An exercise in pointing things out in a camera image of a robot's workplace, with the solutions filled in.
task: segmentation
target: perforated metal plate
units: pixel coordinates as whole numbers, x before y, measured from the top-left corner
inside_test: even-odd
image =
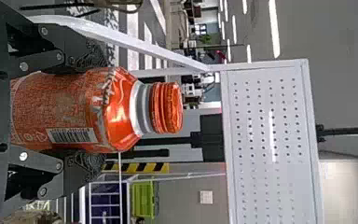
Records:
[[[227,71],[222,86],[231,223],[323,223],[307,61]]]

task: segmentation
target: bolt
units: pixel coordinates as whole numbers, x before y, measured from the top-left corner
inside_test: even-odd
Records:
[[[62,164],[61,164],[60,162],[58,162],[58,163],[56,164],[56,169],[57,169],[57,170],[61,170],[61,168],[62,168]]]
[[[46,27],[42,27],[40,29],[40,33],[42,33],[42,35],[48,35],[48,29]]]
[[[20,154],[20,161],[26,161],[28,159],[28,153],[22,152]]]
[[[20,63],[20,69],[22,72],[26,72],[29,69],[28,63]]]
[[[69,64],[74,64],[75,63],[75,58],[74,57],[69,57]]]
[[[48,190],[46,188],[42,188],[41,190],[39,190],[39,195],[41,197],[44,197],[46,193],[48,193]]]
[[[62,55],[60,53],[57,54],[57,60],[58,61],[62,60]]]

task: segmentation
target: plastic bottle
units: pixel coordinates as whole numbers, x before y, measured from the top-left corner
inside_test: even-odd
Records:
[[[123,68],[33,73],[11,81],[11,105],[11,143],[37,151],[125,151],[143,134],[177,133],[183,122],[178,84],[146,85]]]

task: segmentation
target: orange bottle cap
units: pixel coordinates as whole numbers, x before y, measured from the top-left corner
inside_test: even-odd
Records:
[[[182,93],[177,83],[155,83],[150,105],[150,117],[156,133],[178,133],[182,129]]]

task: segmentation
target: barcode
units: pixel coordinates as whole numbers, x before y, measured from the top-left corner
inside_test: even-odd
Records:
[[[52,143],[98,143],[92,128],[47,129]]]

